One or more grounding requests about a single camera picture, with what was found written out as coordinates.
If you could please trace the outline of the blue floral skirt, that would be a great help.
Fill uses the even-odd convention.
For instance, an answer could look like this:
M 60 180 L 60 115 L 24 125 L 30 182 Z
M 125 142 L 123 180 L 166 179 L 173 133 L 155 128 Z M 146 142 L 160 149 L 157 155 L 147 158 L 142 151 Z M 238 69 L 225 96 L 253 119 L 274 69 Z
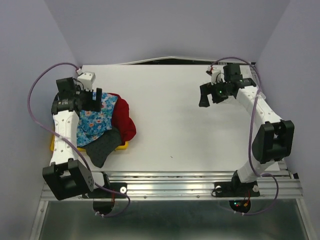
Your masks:
M 77 147 L 84 147 L 101 137 L 104 132 L 112 129 L 112 117 L 118 101 L 116 95 L 103 92 L 101 97 L 101 110 L 82 110 L 76 130 Z

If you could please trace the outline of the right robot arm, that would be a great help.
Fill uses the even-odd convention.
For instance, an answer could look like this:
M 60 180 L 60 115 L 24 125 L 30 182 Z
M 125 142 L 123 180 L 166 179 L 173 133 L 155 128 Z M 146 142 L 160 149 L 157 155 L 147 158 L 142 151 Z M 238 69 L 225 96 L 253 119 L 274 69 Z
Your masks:
M 233 97 L 250 114 L 248 161 L 236 170 L 229 182 L 216 183 L 216 197 L 259 195 L 257 179 L 273 163 L 291 154 L 295 125 L 277 115 L 261 95 L 259 86 L 244 77 L 240 64 L 233 63 L 218 69 L 209 66 L 206 73 L 210 82 L 202 84 L 199 107 L 219 104 Z

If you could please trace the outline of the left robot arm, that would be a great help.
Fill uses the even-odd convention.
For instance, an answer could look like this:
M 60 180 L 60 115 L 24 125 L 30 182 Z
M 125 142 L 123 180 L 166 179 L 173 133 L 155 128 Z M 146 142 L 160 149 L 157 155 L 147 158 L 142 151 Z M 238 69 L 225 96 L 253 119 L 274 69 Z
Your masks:
M 59 201 L 89 194 L 93 191 L 100 197 L 111 193 L 111 184 L 104 172 L 93 173 L 77 147 L 77 128 L 82 110 L 101 110 L 102 89 L 93 91 L 77 85 L 73 77 L 56 80 L 58 93 L 54 98 L 51 113 L 54 121 L 54 146 L 49 166 L 42 176 Z

